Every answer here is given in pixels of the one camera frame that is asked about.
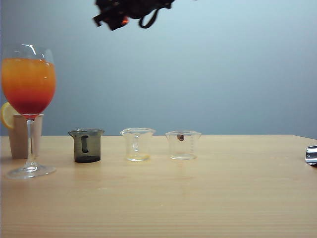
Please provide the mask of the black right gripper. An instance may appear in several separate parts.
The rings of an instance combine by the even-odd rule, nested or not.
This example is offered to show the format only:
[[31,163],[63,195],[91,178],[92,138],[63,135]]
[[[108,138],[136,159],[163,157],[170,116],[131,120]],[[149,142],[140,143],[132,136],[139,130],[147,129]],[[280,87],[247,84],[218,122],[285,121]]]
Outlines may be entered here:
[[93,17],[97,27],[106,23],[114,31],[128,24],[129,19],[138,19],[139,27],[150,28],[160,9],[171,9],[174,0],[97,0],[100,13]]

